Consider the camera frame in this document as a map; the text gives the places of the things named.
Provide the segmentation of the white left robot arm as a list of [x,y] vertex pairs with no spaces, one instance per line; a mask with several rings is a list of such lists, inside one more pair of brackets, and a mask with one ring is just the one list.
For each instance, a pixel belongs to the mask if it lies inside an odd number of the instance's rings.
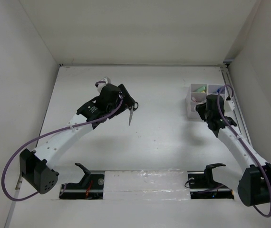
[[59,173],[53,168],[73,144],[106,120],[125,110],[133,112],[137,108],[138,102],[123,84],[104,83],[99,95],[80,106],[63,131],[56,130],[44,145],[32,151],[24,149],[20,153],[22,177],[39,194],[46,194],[58,181]]

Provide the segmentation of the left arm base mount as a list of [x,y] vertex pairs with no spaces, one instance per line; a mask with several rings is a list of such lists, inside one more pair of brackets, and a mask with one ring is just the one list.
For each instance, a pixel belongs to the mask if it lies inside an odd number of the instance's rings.
[[77,183],[61,185],[61,200],[102,200],[104,197],[105,171],[90,171],[81,163],[75,163],[84,173]]

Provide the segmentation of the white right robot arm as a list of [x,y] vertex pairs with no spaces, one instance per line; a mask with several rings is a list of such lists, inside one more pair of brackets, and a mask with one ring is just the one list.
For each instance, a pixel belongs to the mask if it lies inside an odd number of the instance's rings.
[[241,202],[256,206],[271,202],[271,163],[262,158],[242,137],[236,122],[224,116],[224,99],[208,95],[195,107],[199,116],[233,155],[241,170],[234,172],[225,164],[206,166],[203,181],[208,187],[221,183],[237,191]]

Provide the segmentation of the green highlighter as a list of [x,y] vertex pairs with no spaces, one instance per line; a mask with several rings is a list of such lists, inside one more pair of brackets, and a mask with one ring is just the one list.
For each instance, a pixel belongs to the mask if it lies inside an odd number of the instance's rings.
[[202,87],[198,88],[195,92],[199,93],[199,92],[204,91],[204,90],[206,91],[206,87],[202,86]]

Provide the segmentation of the black handled scissors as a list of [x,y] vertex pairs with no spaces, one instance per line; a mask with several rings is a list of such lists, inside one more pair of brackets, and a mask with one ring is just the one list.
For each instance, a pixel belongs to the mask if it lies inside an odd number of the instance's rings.
[[133,118],[133,113],[134,111],[136,111],[138,109],[138,102],[135,102],[133,106],[131,106],[129,108],[130,114],[129,114],[129,121],[128,121],[128,125],[130,126],[131,122],[132,122],[132,118]]

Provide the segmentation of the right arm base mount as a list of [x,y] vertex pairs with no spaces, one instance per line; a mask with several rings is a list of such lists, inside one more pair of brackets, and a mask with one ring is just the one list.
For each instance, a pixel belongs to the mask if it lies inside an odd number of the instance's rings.
[[192,200],[234,199],[233,191],[213,179],[213,169],[225,167],[223,163],[207,165],[204,171],[188,171],[184,187],[190,190]]

